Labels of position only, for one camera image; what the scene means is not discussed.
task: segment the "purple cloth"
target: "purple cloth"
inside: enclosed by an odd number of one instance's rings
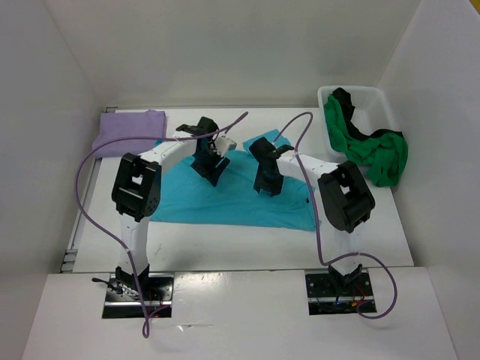
[[[105,112],[100,116],[100,134],[91,146],[97,146],[120,137],[165,137],[167,121],[164,111]],[[127,152],[139,154],[155,146],[155,140],[125,140],[98,149],[96,158],[123,156]]]

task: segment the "green cloth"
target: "green cloth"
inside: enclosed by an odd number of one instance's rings
[[[405,169],[408,158],[407,142],[394,133],[385,133],[377,139],[359,141],[347,131],[344,115],[337,99],[328,96],[323,106],[331,147],[343,152],[358,165],[371,165],[367,177],[376,186],[395,186]]]

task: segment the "gray wall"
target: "gray wall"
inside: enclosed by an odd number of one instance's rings
[[[461,360],[480,353],[479,59],[468,0],[423,0],[379,85],[409,143],[395,201]]]
[[[19,359],[76,214],[98,102],[41,1],[0,1],[0,357]]]
[[[46,0],[103,105],[317,104],[376,85],[419,0]]]

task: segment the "black fabric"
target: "black fabric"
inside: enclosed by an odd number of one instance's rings
[[[387,133],[396,134],[399,137],[404,138],[404,135],[401,131],[393,131],[389,129],[379,129],[377,131],[374,131],[371,135],[365,135],[364,133],[360,132],[360,130],[357,129],[357,127],[352,123],[352,116],[355,107],[352,105],[352,96],[350,95],[350,93],[342,88],[337,88],[331,94],[335,99],[337,99],[338,103],[340,104],[343,119],[345,120],[346,130],[353,139],[356,139],[358,141],[365,141],[366,139],[379,138],[383,134]]]

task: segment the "blue fabric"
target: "blue fabric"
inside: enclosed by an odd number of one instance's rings
[[[244,142],[248,149],[253,141],[278,135],[269,131]],[[290,144],[281,137],[276,146]],[[304,182],[294,178],[283,180],[280,195],[254,190],[258,163],[245,151],[229,151],[230,164],[223,171],[217,187],[206,181],[190,167],[193,157],[175,165],[162,178],[160,205],[152,221],[188,224],[227,224],[253,227],[285,227],[296,230],[315,230],[314,211]]]

